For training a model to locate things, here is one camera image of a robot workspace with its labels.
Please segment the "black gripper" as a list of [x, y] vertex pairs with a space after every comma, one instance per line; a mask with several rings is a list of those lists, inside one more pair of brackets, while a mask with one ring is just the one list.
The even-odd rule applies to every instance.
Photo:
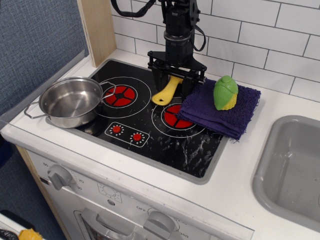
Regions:
[[162, 91], [169, 82], [169, 76], [183, 79], [181, 98], [185, 100], [197, 83], [205, 82], [207, 67], [194, 59], [195, 36], [175, 37], [164, 35], [165, 51], [149, 51], [148, 68], [152, 70], [155, 88]]

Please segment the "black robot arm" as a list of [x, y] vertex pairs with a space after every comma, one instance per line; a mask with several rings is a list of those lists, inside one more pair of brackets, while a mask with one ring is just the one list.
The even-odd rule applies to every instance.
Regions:
[[198, 83], [205, 82], [207, 67], [193, 57], [194, 51], [202, 51], [207, 42], [204, 37], [202, 46], [199, 49], [195, 46], [195, 31], [204, 34], [197, 26], [201, 11], [195, 0], [162, 0], [161, 9], [165, 51], [149, 51], [148, 68], [158, 91], [165, 88], [170, 76], [181, 78], [184, 100]]

